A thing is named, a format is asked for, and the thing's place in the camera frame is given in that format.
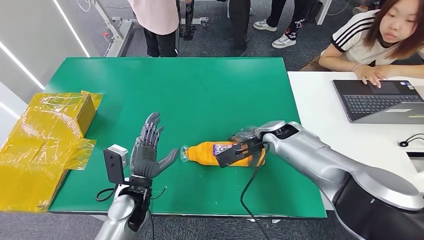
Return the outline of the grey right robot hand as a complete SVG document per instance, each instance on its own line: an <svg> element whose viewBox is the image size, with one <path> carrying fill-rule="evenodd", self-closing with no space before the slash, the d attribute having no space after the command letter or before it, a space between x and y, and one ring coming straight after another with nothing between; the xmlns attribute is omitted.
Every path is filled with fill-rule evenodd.
<svg viewBox="0 0 424 240"><path fill-rule="evenodd" d="M229 141L233 143L241 143L249 140L257 140L256 129L256 127L242 128L230 136Z"/></svg>

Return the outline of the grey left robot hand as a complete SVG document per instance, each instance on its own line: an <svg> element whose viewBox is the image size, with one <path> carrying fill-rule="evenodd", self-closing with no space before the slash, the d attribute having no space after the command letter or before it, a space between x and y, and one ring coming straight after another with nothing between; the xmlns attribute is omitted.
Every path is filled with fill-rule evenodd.
<svg viewBox="0 0 424 240"><path fill-rule="evenodd" d="M131 152L130 174L135 177L153 179L171 166L180 152L172 149L169 154L157 160L157 149L163 126L159 127L160 113L153 112L145 120L141 132L135 139Z"/></svg>

